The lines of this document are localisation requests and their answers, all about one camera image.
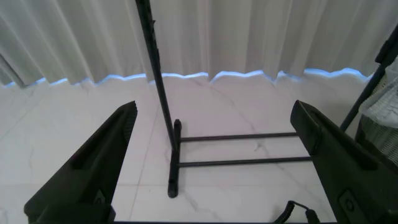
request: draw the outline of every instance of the curtain fold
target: curtain fold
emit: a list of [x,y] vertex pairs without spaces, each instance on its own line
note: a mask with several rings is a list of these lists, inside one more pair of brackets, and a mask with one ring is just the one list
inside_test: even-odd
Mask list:
[[135,1],[1,1],[0,29],[3,83],[152,73]]
[[[354,68],[370,75],[396,0],[150,0],[162,72]],[[0,82],[153,74],[133,0],[0,2]]]
[[151,0],[162,71],[192,74],[346,67],[370,75],[398,1]]

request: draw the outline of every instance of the black metal pole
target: black metal pole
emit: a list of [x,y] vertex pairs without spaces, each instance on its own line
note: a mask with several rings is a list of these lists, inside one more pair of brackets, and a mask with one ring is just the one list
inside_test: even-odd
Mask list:
[[175,143],[173,123],[170,117],[169,105],[167,104],[166,92],[164,90],[162,72],[160,71],[159,51],[156,45],[154,21],[152,20],[152,13],[150,11],[149,1],[136,0],[139,18],[141,21],[142,30],[144,32],[145,43],[147,45],[150,64],[155,77],[157,94],[159,95],[160,105],[162,107],[164,121],[166,123],[167,133],[169,134],[170,144],[172,150],[177,150]]
[[181,142],[280,138],[280,137],[296,137],[296,136],[298,136],[297,133],[239,134],[239,135],[232,135],[232,136],[188,137],[188,138],[181,138]]
[[178,166],[179,167],[230,166],[230,165],[270,164],[278,162],[306,162],[306,161],[312,161],[311,157],[244,159],[244,160],[233,160],[233,161],[181,162]]
[[346,131],[348,126],[353,122],[356,114],[358,113],[359,106],[372,94],[377,84],[379,84],[381,78],[384,75],[384,70],[387,66],[389,66],[398,55],[398,25],[388,38],[388,40],[381,47],[375,61],[380,63],[380,66],[377,68],[376,72],[373,74],[372,79],[366,85],[365,89],[356,100],[354,106],[351,108],[347,117],[344,119],[343,123],[340,126],[340,129]]

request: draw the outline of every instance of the tiled floor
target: tiled floor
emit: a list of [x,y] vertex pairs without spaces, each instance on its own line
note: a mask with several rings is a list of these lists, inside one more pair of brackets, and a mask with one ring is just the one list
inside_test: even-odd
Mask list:
[[[366,84],[349,74],[164,82],[182,136],[293,131],[289,116],[297,99],[340,124]],[[271,222],[288,200],[315,209],[323,222],[335,220],[310,162],[182,169],[180,195],[168,198],[163,114],[155,85],[138,78],[0,88],[0,223],[27,223],[26,201],[118,106],[132,100],[138,117],[113,200],[117,220]],[[297,138],[193,142],[181,150],[182,161],[307,155]],[[305,222],[303,210],[296,209],[290,221]]]

